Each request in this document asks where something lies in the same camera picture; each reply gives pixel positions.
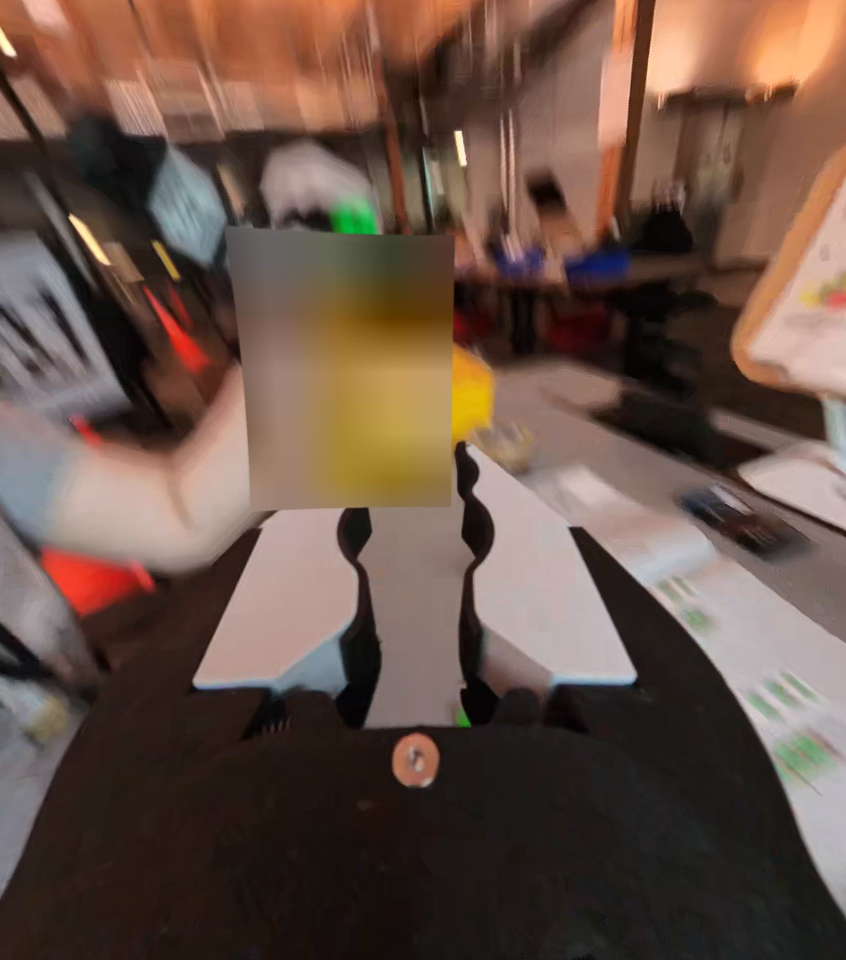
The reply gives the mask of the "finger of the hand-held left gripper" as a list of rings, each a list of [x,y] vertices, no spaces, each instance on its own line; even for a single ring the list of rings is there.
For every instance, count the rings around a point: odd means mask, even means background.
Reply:
[[[363,197],[380,210],[374,186],[362,169],[317,141],[291,141],[271,152],[261,171],[261,199],[272,226],[329,211],[340,200]]]

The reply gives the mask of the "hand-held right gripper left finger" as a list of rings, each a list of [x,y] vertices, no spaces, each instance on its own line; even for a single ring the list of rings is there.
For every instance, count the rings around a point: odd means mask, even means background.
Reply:
[[[322,693],[344,725],[362,728],[382,665],[361,562],[371,536],[369,509],[283,510],[263,522],[192,688],[263,691],[257,727],[289,696]]]

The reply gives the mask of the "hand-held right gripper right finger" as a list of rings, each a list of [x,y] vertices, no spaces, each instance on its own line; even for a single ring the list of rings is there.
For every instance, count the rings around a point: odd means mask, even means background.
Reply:
[[[570,523],[467,441],[454,450],[461,536],[472,554],[458,619],[470,726],[513,691],[630,689],[636,669]]]

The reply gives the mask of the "person's left forearm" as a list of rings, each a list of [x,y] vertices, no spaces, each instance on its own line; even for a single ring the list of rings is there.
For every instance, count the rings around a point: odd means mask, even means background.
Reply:
[[[88,443],[0,402],[0,514],[35,546],[161,574],[211,565],[267,516],[251,505],[243,368],[163,451]]]

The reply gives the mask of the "grey desk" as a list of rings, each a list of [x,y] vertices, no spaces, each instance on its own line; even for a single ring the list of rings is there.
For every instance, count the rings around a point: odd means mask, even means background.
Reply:
[[[568,369],[509,370],[502,408],[660,513],[710,480],[569,414]],[[0,899],[0,958],[846,958],[846,913],[777,770],[689,630],[568,521],[631,688],[507,694],[457,728],[472,554],[457,490],[369,510],[381,644],[363,727],[296,692],[192,681],[245,538],[182,582],[70,741]]]

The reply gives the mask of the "orange plastic piece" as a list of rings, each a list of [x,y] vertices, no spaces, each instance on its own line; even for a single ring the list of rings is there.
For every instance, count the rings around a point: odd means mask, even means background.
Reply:
[[[156,584],[151,574],[138,563],[120,566],[44,549],[40,561],[74,613],[88,618],[139,594],[152,594]]]
[[[147,285],[141,285],[141,291],[165,331],[169,346],[184,369],[193,376],[206,371],[211,362],[197,342],[182,328],[175,315],[162,304]]]

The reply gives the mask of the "building instruction booklet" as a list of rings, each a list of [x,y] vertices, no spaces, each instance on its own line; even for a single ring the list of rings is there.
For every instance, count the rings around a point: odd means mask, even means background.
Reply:
[[[764,565],[582,466],[528,486],[585,529],[686,627],[765,747],[813,861],[846,914],[846,564]]]

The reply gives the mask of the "yellow board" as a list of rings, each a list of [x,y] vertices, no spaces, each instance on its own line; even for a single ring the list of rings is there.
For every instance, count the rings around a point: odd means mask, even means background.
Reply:
[[[488,363],[462,345],[453,344],[452,428],[454,445],[493,426],[496,388]]]

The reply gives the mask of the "black device with blue edge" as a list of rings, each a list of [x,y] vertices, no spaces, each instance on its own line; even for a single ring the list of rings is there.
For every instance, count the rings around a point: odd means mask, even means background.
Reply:
[[[676,498],[681,511],[742,551],[781,561],[811,548],[810,540],[786,521],[754,509],[729,486],[698,486]]]

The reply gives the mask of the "black office chair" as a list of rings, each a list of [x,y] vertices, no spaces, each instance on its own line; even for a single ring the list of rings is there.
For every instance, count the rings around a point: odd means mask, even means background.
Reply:
[[[714,430],[696,402],[700,354],[668,335],[671,320],[712,306],[715,298],[696,289],[676,288],[669,279],[647,281],[609,294],[607,304],[624,318],[621,373],[634,387],[621,391],[604,422],[657,450],[686,459],[703,459]],[[688,361],[690,379],[672,370]]]

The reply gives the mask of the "blue storage bins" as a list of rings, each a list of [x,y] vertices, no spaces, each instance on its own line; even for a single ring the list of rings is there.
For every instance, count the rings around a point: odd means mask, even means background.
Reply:
[[[490,262],[498,277],[533,285],[604,285],[623,280],[633,264],[632,252],[620,246],[557,257],[543,246],[501,249]]]

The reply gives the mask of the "white board stand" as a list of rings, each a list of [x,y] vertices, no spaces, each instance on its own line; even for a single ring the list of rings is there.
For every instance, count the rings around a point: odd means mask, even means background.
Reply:
[[[756,494],[846,534],[846,402],[819,401],[824,441],[783,448],[746,463],[739,475]]]

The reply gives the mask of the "white display board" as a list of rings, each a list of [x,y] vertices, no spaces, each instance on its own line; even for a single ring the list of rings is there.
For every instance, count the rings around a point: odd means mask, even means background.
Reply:
[[[731,339],[747,379],[846,402],[846,146],[824,165]]]

